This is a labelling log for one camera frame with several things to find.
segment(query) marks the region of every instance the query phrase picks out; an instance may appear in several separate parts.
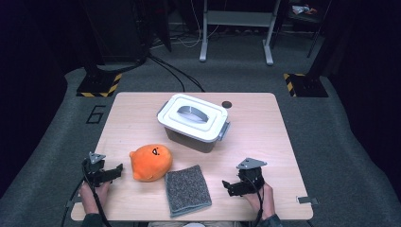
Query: yellow black hazard tape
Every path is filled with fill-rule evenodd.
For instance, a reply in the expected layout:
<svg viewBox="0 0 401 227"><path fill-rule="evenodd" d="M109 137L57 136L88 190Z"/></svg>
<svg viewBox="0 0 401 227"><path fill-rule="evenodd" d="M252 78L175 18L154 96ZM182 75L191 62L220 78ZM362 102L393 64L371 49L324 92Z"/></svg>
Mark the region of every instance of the yellow black hazard tape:
<svg viewBox="0 0 401 227"><path fill-rule="evenodd" d="M297 96L295 93L294 85L291 82L290 76L298 76L298 77L304 77L305 74L284 74L284 79L286 80L287 88L289 91L289 94L291 96Z"/></svg>
<svg viewBox="0 0 401 227"><path fill-rule="evenodd" d="M93 92L77 92L77 96L86 96L86 97L96 97L96 96L112 96L114 91L117 89L118 82L120 81L122 74L119 74L115 77L112 86L109 91L103 93L93 93Z"/></svg>

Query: wooden table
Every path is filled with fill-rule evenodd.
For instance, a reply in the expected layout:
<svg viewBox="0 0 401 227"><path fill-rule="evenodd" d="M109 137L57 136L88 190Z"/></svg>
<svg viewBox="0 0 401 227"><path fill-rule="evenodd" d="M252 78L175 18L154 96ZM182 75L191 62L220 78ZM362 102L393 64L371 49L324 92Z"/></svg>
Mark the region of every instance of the wooden table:
<svg viewBox="0 0 401 227"><path fill-rule="evenodd" d="M250 157L265 161L263 176L274 189L276 213L281 219L310 219L310 203L300 204L297 197L307 196L286 126L277 100L267 93L185 93L220 105L230 101L231 127L210 153L203 153L170 141L156 117L174 93L120 93L116 96L95 153L105 154L104 169L124 165L121 178L113 181L104 207L108 220L254 220L248 202L230 197L222 180L237 183L236 166ZM152 183L132 178L129 153L146 144L166 145L173 154L171 170L200 165L212 205L195 213L170 218L165 180ZM83 220L81 203L71 217Z"/></svg>

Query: stuffed fish toy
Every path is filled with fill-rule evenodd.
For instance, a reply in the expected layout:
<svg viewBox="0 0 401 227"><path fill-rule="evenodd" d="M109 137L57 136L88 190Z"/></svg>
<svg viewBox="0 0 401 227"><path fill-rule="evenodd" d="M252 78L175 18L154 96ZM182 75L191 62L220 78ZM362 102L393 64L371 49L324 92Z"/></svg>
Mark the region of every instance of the stuffed fish toy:
<svg viewBox="0 0 401 227"><path fill-rule="evenodd" d="M156 181L170 170L173 158L170 150L160 144L145 145L130 152L132 176L140 182Z"/></svg>

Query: human hand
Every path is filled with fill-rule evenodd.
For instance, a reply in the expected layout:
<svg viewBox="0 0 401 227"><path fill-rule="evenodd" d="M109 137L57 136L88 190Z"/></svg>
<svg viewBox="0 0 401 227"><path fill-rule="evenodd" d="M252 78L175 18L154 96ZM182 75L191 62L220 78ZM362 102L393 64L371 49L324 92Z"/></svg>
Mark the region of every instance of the human hand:
<svg viewBox="0 0 401 227"><path fill-rule="evenodd" d="M262 219L264 220L275 214L273 188L265 183L263 187L260 188L259 194L263 200ZM258 213L260 210L260 201L257 197L257 193L245 194L243 197L250 203L254 212Z"/></svg>
<svg viewBox="0 0 401 227"><path fill-rule="evenodd" d="M111 182L103 183L100 187L95 188L95 192L97 193L100 204L103 207L106 203L107 193L109 191L109 186ZM98 214L99 210L96 205L96 201L94 198L94 193L91 190L89 184L84 182L79 189L79 194L82 198L83 209L85 210L85 214Z"/></svg>

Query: dark background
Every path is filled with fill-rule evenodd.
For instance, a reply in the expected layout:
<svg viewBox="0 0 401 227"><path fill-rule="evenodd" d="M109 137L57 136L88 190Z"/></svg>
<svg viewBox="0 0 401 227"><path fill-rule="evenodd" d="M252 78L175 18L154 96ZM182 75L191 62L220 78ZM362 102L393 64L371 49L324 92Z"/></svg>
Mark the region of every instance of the dark background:
<svg viewBox="0 0 401 227"><path fill-rule="evenodd" d="M326 41L313 66L320 75L328 72L354 135L387 174L398 198L400 5L395 0L335 1L325 28ZM104 63L85 15L79 1L1 3L1 194L59 108L67 86L64 75L83 62ZM74 21L78 26L72 32Z"/></svg>

